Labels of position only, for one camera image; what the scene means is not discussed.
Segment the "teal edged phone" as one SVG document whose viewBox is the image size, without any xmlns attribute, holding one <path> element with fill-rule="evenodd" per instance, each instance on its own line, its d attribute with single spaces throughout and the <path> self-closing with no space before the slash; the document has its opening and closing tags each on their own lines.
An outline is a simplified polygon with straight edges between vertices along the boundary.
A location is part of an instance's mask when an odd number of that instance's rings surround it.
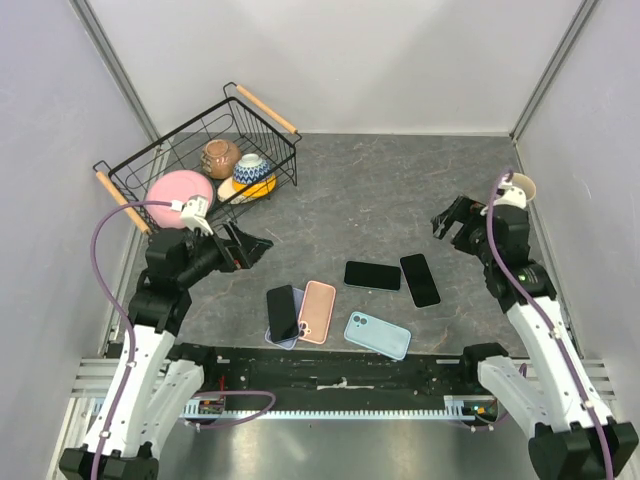
<svg viewBox="0 0 640 480">
<path fill-rule="evenodd" d="M 344 283 L 352 287 L 399 291 L 401 288 L 401 269 L 391 265 L 347 261 Z"/>
</svg>

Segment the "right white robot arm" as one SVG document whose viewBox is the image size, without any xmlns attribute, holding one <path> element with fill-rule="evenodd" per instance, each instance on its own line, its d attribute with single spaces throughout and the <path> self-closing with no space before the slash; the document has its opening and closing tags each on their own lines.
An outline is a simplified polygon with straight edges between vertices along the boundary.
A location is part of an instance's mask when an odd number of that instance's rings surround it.
<svg viewBox="0 0 640 480">
<path fill-rule="evenodd" d="M 486 207 L 457 197 L 431 220 L 441 239 L 454 223 L 453 247 L 477 258 L 488 291 L 515 328 L 537 376 L 531 383 L 498 343 L 468 346 L 458 368 L 467 392 L 488 390 L 528 440 L 541 479 L 614 479 L 639 445 L 629 422 L 619 422 L 597 392 L 564 322 L 554 285 L 530 257 L 528 212 Z"/>
</svg>

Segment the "pink phone case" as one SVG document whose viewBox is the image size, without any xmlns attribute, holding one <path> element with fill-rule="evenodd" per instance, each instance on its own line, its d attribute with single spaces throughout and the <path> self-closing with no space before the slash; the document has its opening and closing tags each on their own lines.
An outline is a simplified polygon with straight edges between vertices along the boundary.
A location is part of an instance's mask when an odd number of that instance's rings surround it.
<svg viewBox="0 0 640 480">
<path fill-rule="evenodd" d="M 301 340 L 316 345 L 325 343 L 335 297 L 334 286 L 314 280 L 307 283 L 298 316 Z"/>
</svg>

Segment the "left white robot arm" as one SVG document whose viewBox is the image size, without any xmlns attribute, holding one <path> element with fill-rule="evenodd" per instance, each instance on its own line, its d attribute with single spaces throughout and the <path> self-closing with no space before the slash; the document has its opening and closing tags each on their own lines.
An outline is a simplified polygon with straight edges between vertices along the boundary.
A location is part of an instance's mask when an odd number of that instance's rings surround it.
<svg viewBox="0 0 640 480">
<path fill-rule="evenodd" d="M 120 358 L 104 403 L 79 447 L 67 448 L 67 479 L 155 479 L 169 433 L 187 403 L 219 382 L 211 347 L 178 344 L 189 290 L 212 272 L 249 269 L 273 246 L 230 222 L 227 235 L 185 229 L 152 234 L 146 267 L 127 308 Z"/>
</svg>

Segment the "light blue phone case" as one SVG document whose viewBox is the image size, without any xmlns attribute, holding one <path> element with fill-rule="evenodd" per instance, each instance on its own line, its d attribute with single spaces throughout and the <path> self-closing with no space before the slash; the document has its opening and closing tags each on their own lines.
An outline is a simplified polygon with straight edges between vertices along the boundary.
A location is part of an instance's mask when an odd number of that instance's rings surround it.
<svg viewBox="0 0 640 480">
<path fill-rule="evenodd" d="M 411 341 L 409 330 L 362 312 L 353 312 L 347 321 L 344 338 L 393 360 L 405 358 Z"/>
</svg>

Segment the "pink edged black phone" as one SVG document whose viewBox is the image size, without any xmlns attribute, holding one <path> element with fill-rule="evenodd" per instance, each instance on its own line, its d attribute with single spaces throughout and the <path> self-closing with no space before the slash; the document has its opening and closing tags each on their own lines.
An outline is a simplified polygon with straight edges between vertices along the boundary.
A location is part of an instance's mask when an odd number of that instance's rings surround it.
<svg viewBox="0 0 640 480">
<path fill-rule="evenodd" d="M 417 308 L 435 306 L 441 302 L 433 275 L 422 253 L 401 257 L 400 265 Z"/>
</svg>

